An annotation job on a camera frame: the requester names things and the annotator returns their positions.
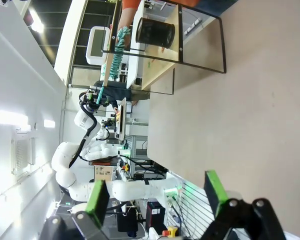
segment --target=screw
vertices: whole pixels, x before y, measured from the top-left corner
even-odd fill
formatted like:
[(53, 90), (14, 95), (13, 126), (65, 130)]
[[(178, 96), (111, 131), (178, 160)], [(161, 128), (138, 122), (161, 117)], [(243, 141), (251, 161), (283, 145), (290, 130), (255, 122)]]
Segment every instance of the screw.
[(237, 201), (237, 200), (231, 200), (231, 201), (229, 202), (229, 205), (230, 205), (230, 207), (235, 207), (235, 206), (238, 205), (238, 201)]
[(76, 216), (76, 218), (77, 218), (77, 219), (83, 219), (83, 218), (84, 218), (84, 215), (83, 215), (82, 213), (80, 213), (80, 214), (78, 214), (78, 215)]
[(256, 205), (257, 205), (259, 208), (261, 208), (261, 207), (263, 207), (263, 206), (265, 205), (265, 203), (264, 203), (264, 201), (259, 200), (259, 201), (256, 202)]

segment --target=white monitor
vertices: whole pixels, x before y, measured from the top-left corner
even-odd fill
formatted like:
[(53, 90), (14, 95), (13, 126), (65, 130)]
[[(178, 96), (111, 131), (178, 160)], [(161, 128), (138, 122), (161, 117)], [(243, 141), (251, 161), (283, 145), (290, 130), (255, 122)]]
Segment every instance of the white monitor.
[(91, 28), (85, 57), (88, 64), (103, 65), (107, 60), (107, 53), (102, 50), (108, 49), (110, 29), (104, 26)]

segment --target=person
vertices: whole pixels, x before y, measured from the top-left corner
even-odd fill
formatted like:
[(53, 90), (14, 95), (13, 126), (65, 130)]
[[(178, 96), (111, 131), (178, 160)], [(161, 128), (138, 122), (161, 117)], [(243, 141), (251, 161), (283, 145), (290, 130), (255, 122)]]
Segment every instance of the person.
[[(192, 7), (209, 14), (220, 16), (225, 10), (230, 8), (238, 0), (173, 0), (173, 2)], [(118, 24), (118, 30), (128, 27), (133, 22), (137, 12), (140, 0), (122, 0), (121, 18)], [(124, 38), (124, 44), (129, 45), (130, 35)]]
[[(101, 88), (104, 81), (96, 81), (95, 87)], [(131, 85), (131, 89), (127, 89), (127, 83), (118, 81), (108, 81), (107, 86), (103, 88), (102, 97), (100, 102), (103, 105), (111, 104), (114, 112), (118, 113), (118, 101), (126, 98), (127, 101), (132, 102), (135, 106), (139, 100), (147, 100), (150, 98), (150, 92), (141, 91), (141, 86)]]

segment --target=robotic arm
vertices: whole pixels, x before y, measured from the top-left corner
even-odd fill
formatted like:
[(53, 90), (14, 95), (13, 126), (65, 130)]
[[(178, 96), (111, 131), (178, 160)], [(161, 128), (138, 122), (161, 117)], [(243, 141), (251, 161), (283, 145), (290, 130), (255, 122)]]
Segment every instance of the robotic arm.
[[(94, 90), (88, 90), (80, 94), (80, 111), (74, 118), (77, 126), (87, 132), (80, 144), (62, 142), (56, 149), (51, 165), (56, 171), (55, 178), (58, 184), (69, 191), (70, 197), (79, 202), (87, 202), (94, 187), (94, 183), (78, 182), (70, 167), (75, 161), (86, 161), (113, 157), (118, 155), (117, 147), (112, 144), (99, 144), (97, 133), (102, 128), (93, 116), (100, 105), (97, 105), (98, 94)], [(174, 189), (177, 186), (174, 178), (152, 180), (147, 183), (143, 180), (122, 181), (114, 180), (106, 182), (110, 198), (116, 198), (121, 202), (156, 198), (163, 207), (167, 207), (165, 190)]]

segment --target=black cylinder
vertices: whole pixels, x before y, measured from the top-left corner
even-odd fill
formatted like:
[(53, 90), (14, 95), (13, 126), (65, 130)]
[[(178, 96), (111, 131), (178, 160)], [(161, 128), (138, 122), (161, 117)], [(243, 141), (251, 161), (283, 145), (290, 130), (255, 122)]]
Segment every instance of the black cylinder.
[(174, 37), (175, 26), (173, 24), (142, 17), (137, 27), (135, 41), (168, 49)]

